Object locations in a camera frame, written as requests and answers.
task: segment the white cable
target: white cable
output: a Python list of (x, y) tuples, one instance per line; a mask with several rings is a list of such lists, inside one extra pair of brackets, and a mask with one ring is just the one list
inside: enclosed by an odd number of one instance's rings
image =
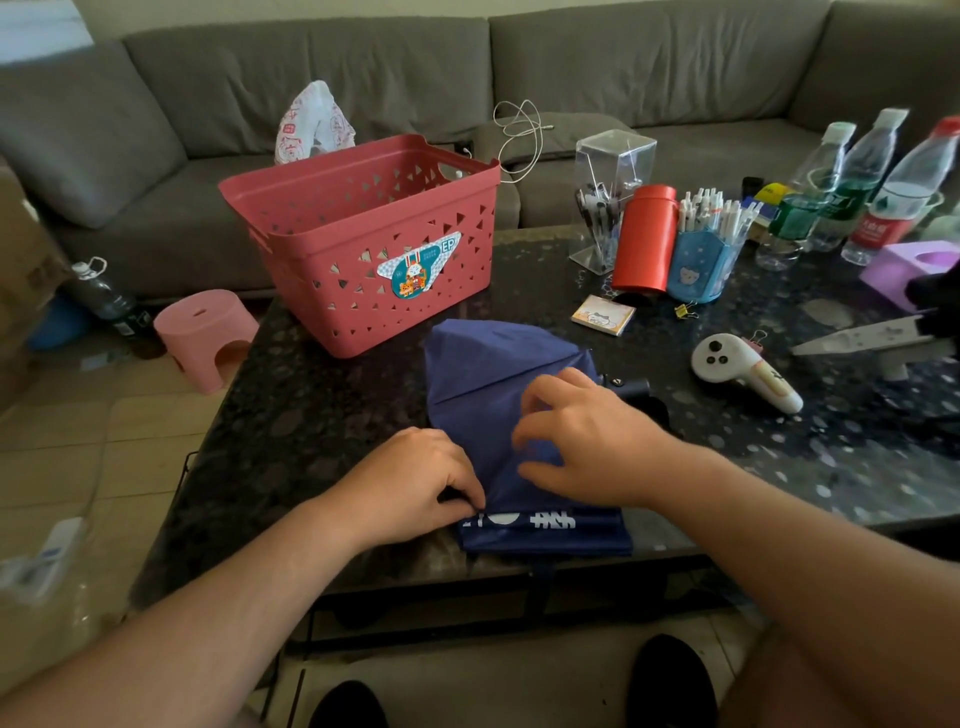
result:
[[(510, 121), (501, 122), (499, 119), (496, 118), (496, 110), (499, 109), (500, 105), (502, 104), (506, 104), (507, 106), (510, 106), (516, 109), (514, 118), (512, 118)], [(523, 110), (527, 104), (529, 104), (531, 109), (533, 110), (534, 118), (537, 119), (536, 121), (534, 121), (534, 119), (530, 117), (530, 114), (528, 114), (525, 110)], [(533, 168), (537, 165), (537, 162), (540, 160), (540, 155), (543, 154), (543, 132), (553, 129), (553, 125), (549, 124), (547, 126), (543, 126), (542, 122), (540, 121), (540, 111), (537, 109), (537, 105), (534, 104), (530, 99), (524, 99), (519, 106), (517, 106), (512, 101), (497, 102), (497, 105), (493, 107), (493, 123), (496, 124), (498, 127), (500, 127), (500, 129), (503, 131), (503, 135), (507, 137), (507, 140), (503, 142), (503, 146), (500, 147), (500, 151), (496, 155), (496, 158), (498, 159), (501, 159), (501, 160), (503, 159), (503, 150), (505, 150), (507, 148), (507, 145), (510, 144), (510, 142), (512, 142), (514, 139), (519, 139), (522, 136), (530, 136), (530, 134), (532, 134), (534, 137), (533, 158), (530, 160), (527, 166), (525, 166), (523, 169), (517, 170), (515, 172), (512, 172), (509, 169), (506, 170), (507, 174), (510, 175), (511, 177), (513, 175), (519, 175), (519, 177), (516, 178), (515, 180), (503, 181), (505, 184), (516, 184), (517, 182), (521, 182), (524, 177), (530, 174)], [(528, 124), (529, 127), (527, 129), (524, 129), (521, 132), (509, 131), (509, 129), (514, 124)]]

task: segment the foot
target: foot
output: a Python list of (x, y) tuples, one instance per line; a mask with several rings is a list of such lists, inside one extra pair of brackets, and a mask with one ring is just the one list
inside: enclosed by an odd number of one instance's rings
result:
[(686, 643), (657, 635), (636, 655), (628, 728), (713, 728), (717, 704), (703, 662)]
[(389, 728), (387, 717), (373, 691), (357, 680), (341, 683), (320, 701), (310, 718), (310, 728)]

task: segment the red cylinder container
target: red cylinder container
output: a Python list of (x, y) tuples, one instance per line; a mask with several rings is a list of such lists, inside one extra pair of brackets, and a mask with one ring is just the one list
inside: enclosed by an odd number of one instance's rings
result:
[(611, 286), (618, 291), (666, 291), (677, 235), (677, 190), (645, 184), (627, 203)]

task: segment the table surface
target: table surface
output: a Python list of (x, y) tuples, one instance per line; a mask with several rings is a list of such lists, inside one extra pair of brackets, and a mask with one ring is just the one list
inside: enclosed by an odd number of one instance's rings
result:
[[(620, 338), (570, 322), (609, 281), (566, 258), (561, 240), (494, 248), (491, 287), (359, 357), (337, 360), (282, 301), (264, 319), (200, 454), (134, 584), (145, 607), (230, 556), (303, 500), (329, 488), (394, 432), (426, 426), (422, 344), (450, 317), (544, 327), (592, 349), (598, 370), (645, 376), (689, 442), (713, 447), (751, 473), (838, 517), (881, 530), (960, 517), (960, 442), (928, 426), (960, 411), (956, 363), (910, 366), (910, 379), (879, 379), (868, 353), (793, 357), (795, 344), (902, 315), (837, 255), (807, 255), (786, 274), (753, 262), (752, 246), (727, 290), (678, 320), (666, 297), (643, 299)], [(804, 398), (784, 416), (735, 385), (706, 385), (689, 371), (706, 336), (767, 332), (764, 355)], [(659, 515), (624, 513), (634, 559), (697, 551)], [(570, 559), (563, 566), (596, 564)], [(374, 549), (330, 586), (348, 592), (523, 571), (516, 560), (467, 558), (445, 529)]]

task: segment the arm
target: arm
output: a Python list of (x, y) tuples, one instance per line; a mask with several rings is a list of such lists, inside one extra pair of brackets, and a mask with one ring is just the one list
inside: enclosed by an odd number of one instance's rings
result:
[[(537, 411), (541, 403), (553, 407)], [(778, 621), (877, 725), (960, 715), (960, 571), (841, 521), (673, 438), (580, 373), (528, 390), (515, 444), (552, 440), (564, 467), (525, 463), (547, 490), (652, 508)]]
[[(447, 485), (473, 505), (437, 502)], [(462, 449), (436, 430), (398, 433), (223, 564), (4, 697), (0, 728), (226, 726), (347, 561), (483, 504)]]

